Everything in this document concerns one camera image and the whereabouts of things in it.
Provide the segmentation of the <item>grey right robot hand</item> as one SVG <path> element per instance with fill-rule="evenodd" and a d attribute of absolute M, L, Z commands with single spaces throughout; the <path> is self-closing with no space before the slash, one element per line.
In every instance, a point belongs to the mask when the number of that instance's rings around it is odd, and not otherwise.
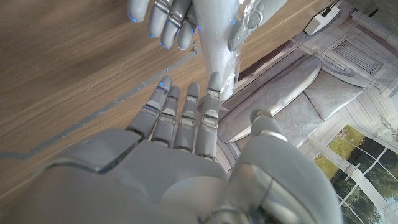
<path fill-rule="evenodd" d="M 62 151 L 1 210 L 2 223 L 342 223 L 326 175 L 288 142 L 266 110 L 226 172 L 216 161 L 221 78 L 180 90 L 164 77 L 126 129 Z"/>

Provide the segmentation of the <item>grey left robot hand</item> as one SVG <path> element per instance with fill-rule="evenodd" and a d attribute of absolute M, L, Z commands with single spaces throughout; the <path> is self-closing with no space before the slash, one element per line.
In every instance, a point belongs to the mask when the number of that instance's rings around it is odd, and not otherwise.
<path fill-rule="evenodd" d="M 239 2 L 228 36 L 227 46 L 236 50 L 258 27 L 267 22 L 286 0 L 254 0 Z M 155 0 L 151 10 L 148 31 L 152 38 L 160 38 L 160 44 L 169 49 L 174 41 L 181 50 L 189 47 L 199 28 L 192 0 Z"/>

